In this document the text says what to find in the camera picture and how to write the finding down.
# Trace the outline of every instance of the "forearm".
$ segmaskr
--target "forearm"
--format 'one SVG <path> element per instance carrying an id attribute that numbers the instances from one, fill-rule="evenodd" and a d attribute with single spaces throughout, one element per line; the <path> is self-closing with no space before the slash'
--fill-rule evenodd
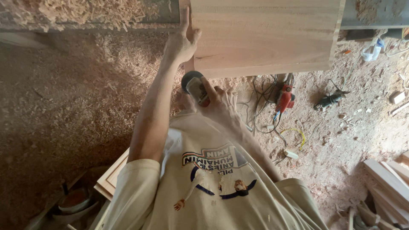
<path id="1" fill-rule="evenodd" d="M 230 133 L 233 133 L 233 139 L 249 153 L 274 183 L 282 180 L 268 153 L 251 135 L 251 132 L 247 130 L 244 122 L 238 116 L 233 118 L 232 123 L 226 128 L 232 130 Z"/>
<path id="2" fill-rule="evenodd" d="M 159 161 L 165 145 L 172 85 L 178 64 L 166 57 L 139 111 L 130 143 L 128 162 L 138 159 Z"/>

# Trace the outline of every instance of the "t-shirt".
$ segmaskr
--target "t-shirt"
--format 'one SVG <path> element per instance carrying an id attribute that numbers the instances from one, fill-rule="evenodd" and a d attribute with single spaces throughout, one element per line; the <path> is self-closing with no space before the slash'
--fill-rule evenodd
<path id="1" fill-rule="evenodd" d="M 327 229 L 300 180 L 273 183 L 228 137 L 199 113 L 173 117 L 161 162 L 119 173 L 103 229 Z"/>

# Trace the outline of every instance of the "floor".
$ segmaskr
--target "floor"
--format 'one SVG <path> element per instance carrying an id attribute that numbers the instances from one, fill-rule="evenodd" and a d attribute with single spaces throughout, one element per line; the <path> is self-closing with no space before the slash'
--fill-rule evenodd
<path id="1" fill-rule="evenodd" d="M 1 229 L 23 228 L 56 196 L 63 180 L 73 180 L 90 167 L 110 165 L 128 148 L 167 34 L 64 32 L 51 37 L 55 48 L 45 50 L 0 44 Z M 288 148 L 299 158 L 286 158 L 277 166 L 285 178 L 307 184 L 330 229 L 346 226 L 337 210 L 366 197 L 365 183 L 372 179 L 361 162 L 392 160 L 409 149 L 409 109 L 388 116 L 397 107 L 388 97 L 403 90 L 398 73 L 404 73 L 409 63 L 399 55 L 359 60 L 345 84 L 344 89 L 351 91 L 347 98 L 325 112 L 312 108 L 322 96 L 335 92 L 329 79 L 342 85 L 363 47 L 355 42 L 338 45 L 331 70 L 295 74 L 295 106 L 277 128 L 305 134 L 306 144 L 298 150 L 301 135 L 283 133 Z M 346 50 L 355 57 L 345 55 Z M 180 110 L 182 74 L 179 69 L 171 115 Z M 263 79 L 265 85 L 271 83 L 269 76 L 257 78 L 258 89 Z M 253 77 L 241 77 L 212 83 L 233 89 L 239 101 L 248 101 L 252 81 Z M 238 107 L 246 119 L 246 107 Z M 271 125 L 274 108 L 268 104 L 257 118 L 262 131 Z M 354 126 L 345 130 L 347 123 L 339 114 L 347 115 L 344 120 L 352 118 Z M 272 160 L 282 159 L 285 147 L 277 134 L 256 132 L 256 138 Z"/>

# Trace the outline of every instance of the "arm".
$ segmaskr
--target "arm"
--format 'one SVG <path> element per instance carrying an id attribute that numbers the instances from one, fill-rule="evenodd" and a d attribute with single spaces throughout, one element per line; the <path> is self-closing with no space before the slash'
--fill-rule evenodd
<path id="1" fill-rule="evenodd" d="M 186 38 L 189 8 L 183 13 L 179 31 L 169 36 L 159 71 L 150 86 L 136 118 L 128 161 L 152 159 L 159 161 L 169 128 L 169 113 L 174 77 L 178 66 L 188 61 L 196 51 L 201 31 L 196 30 L 192 41 Z"/>
<path id="2" fill-rule="evenodd" d="M 210 104 L 207 107 L 197 106 L 198 110 L 228 130 L 232 138 L 250 154 L 273 182 L 281 181 L 282 177 L 268 154 L 246 129 L 244 122 L 237 114 L 237 95 L 226 92 L 218 86 L 212 87 L 204 77 L 202 77 L 202 83 L 209 95 Z"/>

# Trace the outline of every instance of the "hand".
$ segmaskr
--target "hand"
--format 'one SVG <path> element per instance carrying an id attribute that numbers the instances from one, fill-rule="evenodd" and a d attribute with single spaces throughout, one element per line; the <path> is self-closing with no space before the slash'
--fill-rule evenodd
<path id="1" fill-rule="evenodd" d="M 176 211 L 179 211 L 182 207 L 184 207 L 184 199 L 181 199 L 173 206 Z"/>
<path id="2" fill-rule="evenodd" d="M 242 121 L 237 114 L 237 93 L 226 92 L 219 86 L 213 87 L 205 77 L 202 77 L 201 80 L 209 96 L 210 104 L 207 107 L 197 105 L 196 108 L 203 116 L 209 117 L 227 129 L 240 128 Z"/>
<path id="3" fill-rule="evenodd" d="M 170 34 L 164 49 L 164 59 L 174 61 L 177 65 L 189 61 L 197 48 L 197 42 L 202 35 L 200 29 L 196 29 L 193 38 L 189 41 L 186 32 L 189 27 L 189 7 L 183 12 L 178 32 Z"/>

